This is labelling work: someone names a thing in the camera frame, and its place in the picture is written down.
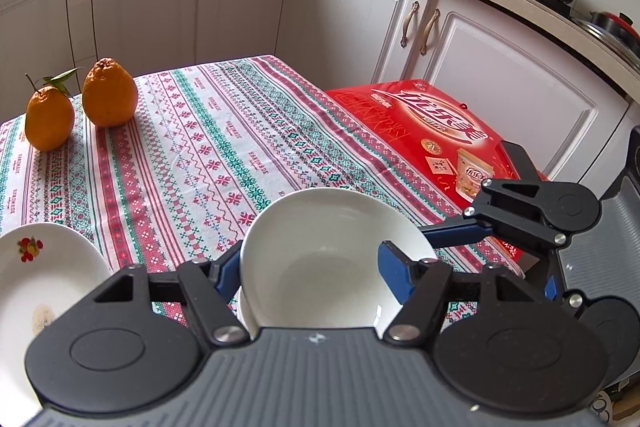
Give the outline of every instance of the cabinet handle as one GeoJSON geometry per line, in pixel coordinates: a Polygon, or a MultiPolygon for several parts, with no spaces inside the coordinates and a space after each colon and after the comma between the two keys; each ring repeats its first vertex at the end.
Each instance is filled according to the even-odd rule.
{"type": "Polygon", "coordinates": [[[433,28],[433,24],[438,20],[440,16],[440,10],[437,8],[433,11],[433,15],[429,22],[427,22],[426,28],[424,29],[424,33],[422,34],[422,46],[420,47],[420,55],[427,54],[427,40],[429,39],[429,34],[431,33],[431,28],[433,28]]]}
{"type": "Polygon", "coordinates": [[[406,47],[406,43],[407,43],[406,33],[409,31],[409,23],[411,22],[411,19],[414,16],[414,13],[416,13],[419,8],[420,8],[420,3],[418,1],[414,1],[414,3],[411,5],[411,11],[406,16],[406,19],[404,19],[404,24],[402,24],[402,38],[400,39],[400,46],[402,48],[406,47]]]}

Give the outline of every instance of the white bowl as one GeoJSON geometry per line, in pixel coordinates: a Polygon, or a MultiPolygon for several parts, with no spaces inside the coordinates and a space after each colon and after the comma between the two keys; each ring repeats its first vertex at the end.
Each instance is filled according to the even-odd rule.
{"type": "Polygon", "coordinates": [[[33,337],[109,276],[94,245],[62,225],[34,223],[0,237],[0,425],[21,427],[40,410],[24,372],[33,337]],[[24,238],[42,245],[32,260],[20,251],[24,238]]]}
{"type": "Polygon", "coordinates": [[[390,206],[343,188],[308,188],[271,203],[242,242],[246,304],[260,327],[357,328],[381,337],[400,310],[378,272],[393,241],[414,261],[435,258],[418,228],[390,206]]]}
{"type": "Polygon", "coordinates": [[[246,302],[246,297],[244,296],[242,288],[240,288],[240,292],[238,294],[238,307],[236,308],[236,310],[236,316],[238,317],[238,320],[246,328],[246,330],[249,331],[249,335],[251,335],[251,338],[254,339],[258,334],[259,327],[255,321],[254,314],[252,314],[251,312],[251,308],[249,308],[249,304],[247,304],[246,302]]]}

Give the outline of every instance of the table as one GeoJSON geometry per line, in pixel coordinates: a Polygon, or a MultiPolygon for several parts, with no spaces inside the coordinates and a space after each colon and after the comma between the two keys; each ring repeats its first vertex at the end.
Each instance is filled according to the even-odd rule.
{"type": "MultiPolygon", "coordinates": [[[[111,269],[215,259],[271,201],[307,187],[351,188],[417,225],[459,208],[331,97],[272,56],[148,74],[124,126],[96,129],[72,100],[68,143],[39,153],[24,116],[0,127],[0,233],[53,221],[81,232],[111,269]]],[[[455,269],[517,265],[494,241],[438,251],[455,269]]],[[[156,312],[182,319],[179,304],[156,312]]],[[[449,321],[473,307],[452,304],[449,321]]]]}

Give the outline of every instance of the red pot lid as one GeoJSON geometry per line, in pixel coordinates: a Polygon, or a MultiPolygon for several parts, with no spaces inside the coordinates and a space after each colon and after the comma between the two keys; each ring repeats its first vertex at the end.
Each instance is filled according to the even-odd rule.
{"type": "Polygon", "coordinates": [[[631,33],[636,39],[638,39],[640,41],[640,35],[638,35],[638,32],[635,29],[633,29],[631,24],[627,23],[624,19],[620,18],[619,16],[617,16],[617,15],[611,13],[611,12],[602,12],[602,14],[604,16],[607,16],[609,19],[611,19],[617,25],[622,26],[626,31],[631,33]]]}

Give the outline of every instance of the red gift box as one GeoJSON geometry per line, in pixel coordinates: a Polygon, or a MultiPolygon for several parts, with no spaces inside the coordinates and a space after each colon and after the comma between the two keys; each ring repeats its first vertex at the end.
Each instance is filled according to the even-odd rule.
{"type": "MultiPolygon", "coordinates": [[[[423,80],[327,92],[424,174],[459,209],[485,178],[516,179],[502,138],[461,103],[423,80]]],[[[522,252],[504,244],[517,261],[522,252]]]]}

